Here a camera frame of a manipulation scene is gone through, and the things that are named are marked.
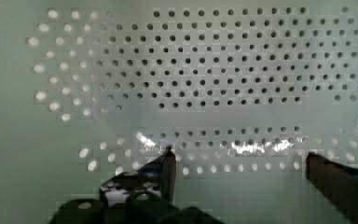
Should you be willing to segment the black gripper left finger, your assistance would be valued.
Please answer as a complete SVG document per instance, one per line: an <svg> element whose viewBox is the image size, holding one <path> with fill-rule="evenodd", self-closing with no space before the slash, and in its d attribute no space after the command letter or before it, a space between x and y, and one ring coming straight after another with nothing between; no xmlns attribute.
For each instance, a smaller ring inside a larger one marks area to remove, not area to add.
<svg viewBox="0 0 358 224"><path fill-rule="evenodd" d="M176 157L167 145L159 157L132 172L122 172L100 186L100 200L108 207L126 202L136 192L149 191L172 202L176 179Z"/></svg>

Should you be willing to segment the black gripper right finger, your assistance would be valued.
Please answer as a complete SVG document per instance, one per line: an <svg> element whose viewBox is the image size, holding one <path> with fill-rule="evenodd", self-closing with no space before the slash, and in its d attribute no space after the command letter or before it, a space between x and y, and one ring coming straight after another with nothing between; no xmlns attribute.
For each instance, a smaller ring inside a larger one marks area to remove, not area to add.
<svg viewBox="0 0 358 224"><path fill-rule="evenodd" d="M358 224L358 168L310 152L306 178L352 224Z"/></svg>

